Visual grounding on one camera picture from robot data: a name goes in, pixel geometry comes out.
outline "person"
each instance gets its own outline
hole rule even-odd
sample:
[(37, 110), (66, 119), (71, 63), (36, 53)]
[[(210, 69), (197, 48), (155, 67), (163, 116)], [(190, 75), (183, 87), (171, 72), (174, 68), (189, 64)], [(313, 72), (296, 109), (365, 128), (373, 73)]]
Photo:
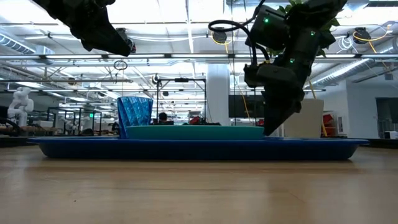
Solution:
[(159, 114), (159, 124), (164, 124), (167, 122), (167, 114), (162, 112)]

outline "table surface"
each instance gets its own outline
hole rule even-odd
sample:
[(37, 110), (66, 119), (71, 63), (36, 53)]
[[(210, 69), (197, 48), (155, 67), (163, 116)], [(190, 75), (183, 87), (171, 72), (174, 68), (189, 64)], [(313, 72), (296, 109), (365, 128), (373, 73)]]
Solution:
[(397, 223), (398, 151), (344, 162), (46, 158), (0, 149), (0, 223)]

